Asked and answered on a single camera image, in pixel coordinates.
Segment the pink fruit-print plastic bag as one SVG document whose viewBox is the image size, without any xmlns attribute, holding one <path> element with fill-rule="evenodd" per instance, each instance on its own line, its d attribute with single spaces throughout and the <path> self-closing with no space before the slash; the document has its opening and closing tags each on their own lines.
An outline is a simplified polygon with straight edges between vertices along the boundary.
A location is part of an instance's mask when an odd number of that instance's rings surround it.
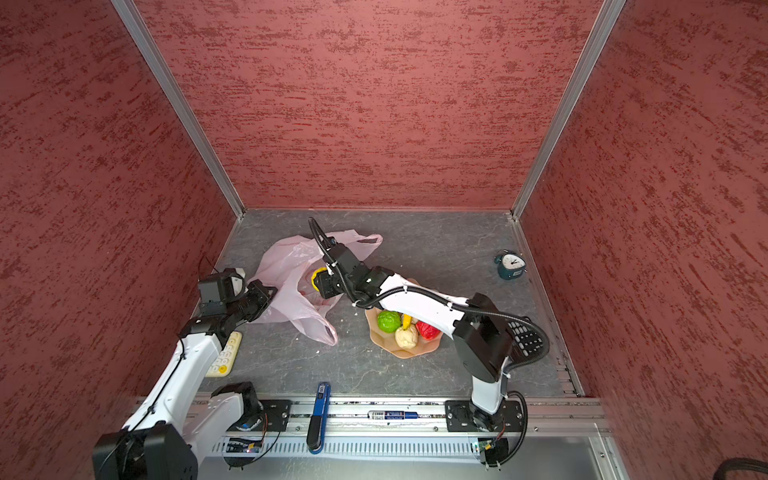
<svg viewBox="0 0 768 480">
<path fill-rule="evenodd" d="M 314 272 L 324 266 L 320 249 L 312 238 L 296 235 L 273 244 L 262 256 L 252 279 L 275 287 L 277 293 L 256 322 L 289 322 L 314 341 L 336 345 L 338 334 L 326 315 L 341 297 L 324 299 L 311 285 Z"/>
</svg>

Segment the fake green round fruit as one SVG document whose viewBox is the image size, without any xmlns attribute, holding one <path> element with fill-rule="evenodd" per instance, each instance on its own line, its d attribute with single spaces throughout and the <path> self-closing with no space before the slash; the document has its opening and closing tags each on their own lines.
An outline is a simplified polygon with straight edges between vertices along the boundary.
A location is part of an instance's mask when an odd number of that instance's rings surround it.
<svg viewBox="0 0 768 480">
<path fill-rule="evenodd" d="M 377 326 L 386 334 L 394 334 L 402 326 L 402 317 L 398 312 L 382 310 L 376 317 Z"/>
</svg>

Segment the pink scalloped plastic bowl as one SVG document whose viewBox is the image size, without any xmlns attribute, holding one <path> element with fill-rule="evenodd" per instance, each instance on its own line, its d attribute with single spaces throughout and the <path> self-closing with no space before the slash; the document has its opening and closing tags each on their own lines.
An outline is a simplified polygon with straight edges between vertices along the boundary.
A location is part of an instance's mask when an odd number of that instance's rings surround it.
<svg viewBox="0 0 768 480">
<path fill-rule="evenodd" d="M 408 287 L 365 311 L 370 340 L 398 359 L 411 359 L 437 350 L 444 333 L 426 320 L 431 313 L 428 298 Z"/>
</svg>

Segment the fake pale yellow fruit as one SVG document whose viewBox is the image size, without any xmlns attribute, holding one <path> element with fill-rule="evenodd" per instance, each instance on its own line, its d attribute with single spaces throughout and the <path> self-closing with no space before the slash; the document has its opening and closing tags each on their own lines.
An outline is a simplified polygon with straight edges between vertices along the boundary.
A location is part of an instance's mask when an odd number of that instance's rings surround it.
<svg viewBox="0 0 768 480">
<path fill-rule="evenodd" d="M 394 333 L 397 346 L 403 350 L 412 350 L 418 346 L 420 335 L 415 325 L 408 331 L 403 331 L 402 326 Z"/>
</svg>

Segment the fake red orange fruit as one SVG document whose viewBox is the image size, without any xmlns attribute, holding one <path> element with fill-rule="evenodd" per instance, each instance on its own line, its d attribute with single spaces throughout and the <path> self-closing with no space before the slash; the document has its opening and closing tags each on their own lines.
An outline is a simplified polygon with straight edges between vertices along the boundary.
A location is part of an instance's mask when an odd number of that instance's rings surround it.
<svg viewBox="0 0 768 480">
<path fill-rule="evenodd" d="M 438 338 L 441 335 L 441 331 L 437 329 L 436 327 L 427 324 L 426 322 L 419 321 L 415 324 L 417 331 L 421 338 L 423 338 L 425 341 L 429 342 L 436 338 Z"/>
</svg>

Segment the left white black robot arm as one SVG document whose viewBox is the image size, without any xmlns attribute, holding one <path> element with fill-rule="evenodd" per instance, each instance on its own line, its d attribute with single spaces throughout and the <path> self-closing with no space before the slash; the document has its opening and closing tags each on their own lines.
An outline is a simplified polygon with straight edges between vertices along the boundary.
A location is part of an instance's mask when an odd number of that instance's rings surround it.
<svg viewBox="0 0 768 480">
<path fill-rule="evenodd" d="M 268 416 L 253 385 L 217 389 L 204 413 L 187 415 L 209 368 L 235 330 L 258 319 L 278 290 L 226 269 L 198 284 L 200 305 L 178 335 L 172 359 L 148 398 L 122 428 L 100 437 L 92 454 L 97 479 L 195 479 L 230 429 L 265 434 Z"/>
</svg>

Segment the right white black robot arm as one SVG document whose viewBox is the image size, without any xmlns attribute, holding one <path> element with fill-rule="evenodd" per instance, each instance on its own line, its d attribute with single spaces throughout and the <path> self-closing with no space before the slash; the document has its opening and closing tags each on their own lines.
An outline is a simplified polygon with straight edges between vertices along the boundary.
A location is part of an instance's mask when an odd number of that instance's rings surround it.
<svg viewBox="0 0 768 480">
<path fill-rule="evenodd" d="M 540 326 L 526 316 L 499 311 L 479 293 L 471 298 L 443 294 L 364 264 L 349 274 L 329 265 L 314 272 L 310 283 L 324 299 L 344 294 L 357 308 L 407 314 L 451 338 L 472 376 L 468 415 L 480 431 L 504 426 L 501 410 L 511 371 L 542 360 L 550 350 Z"/>
</svg>

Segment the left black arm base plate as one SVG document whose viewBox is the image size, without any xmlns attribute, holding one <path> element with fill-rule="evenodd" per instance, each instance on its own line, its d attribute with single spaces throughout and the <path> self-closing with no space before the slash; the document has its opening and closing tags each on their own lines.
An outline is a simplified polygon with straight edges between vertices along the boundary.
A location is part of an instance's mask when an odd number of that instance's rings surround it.
<svg viewBox="0 0 768 480">
<path fill-rule="evenodd" d="M 244 421 L 235 423 L 230 430 L 243 434 L 264 432 L 285 432 L 291 415 L 293 402 L 287 399 L 262 400 L 258 415 L 247 414 Z"/>
</svg>

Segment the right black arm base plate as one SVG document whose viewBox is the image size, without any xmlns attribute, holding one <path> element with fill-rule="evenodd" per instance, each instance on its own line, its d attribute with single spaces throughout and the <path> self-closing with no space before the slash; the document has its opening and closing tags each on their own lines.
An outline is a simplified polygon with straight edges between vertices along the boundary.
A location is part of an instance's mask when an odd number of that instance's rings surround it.
<svg viewBox="0 0 768 480">
<path fill-rule="evenodd" d="M 526 419 L 518 400 L 503 400 L 493 414 L 476 407 L 469 400 L 448 400 L 444 408 L 449 432 L 518 433 L 522 431 Z"/>
</svg>

